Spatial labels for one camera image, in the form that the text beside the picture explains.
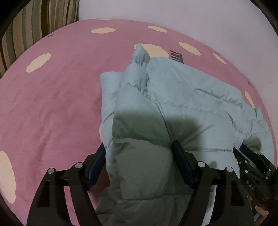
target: pink polka dot fabric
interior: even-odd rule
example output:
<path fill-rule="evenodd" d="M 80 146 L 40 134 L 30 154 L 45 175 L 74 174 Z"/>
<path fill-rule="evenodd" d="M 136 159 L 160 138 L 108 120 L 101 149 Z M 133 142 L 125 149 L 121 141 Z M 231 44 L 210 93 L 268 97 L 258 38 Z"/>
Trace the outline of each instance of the pink polka dot fabric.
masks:
<path fill-rule="evenodd" d="M 160 47 L 155 49 L 169 58 L 180 54 L 185 64 L 238 88 L 247 104 L 261 108 L 274 140 L 258 92 L 228 60 L 188 36 L 148 26 L 155 25 L 120 19 L 70 24 L 29 48 L 0 80 L 0 151 L 7 154 L 16 181 L 14 203 L 5 200 L 23 224 L 48 168 L 69 169 L 96 152 L 101 143 L 99 75 L 125 70 L 137 43 Z M 94 207 L 108 185 L 103 172 L 89 192 Z M 66 194 L 72 223 L 79 225 Z"/>

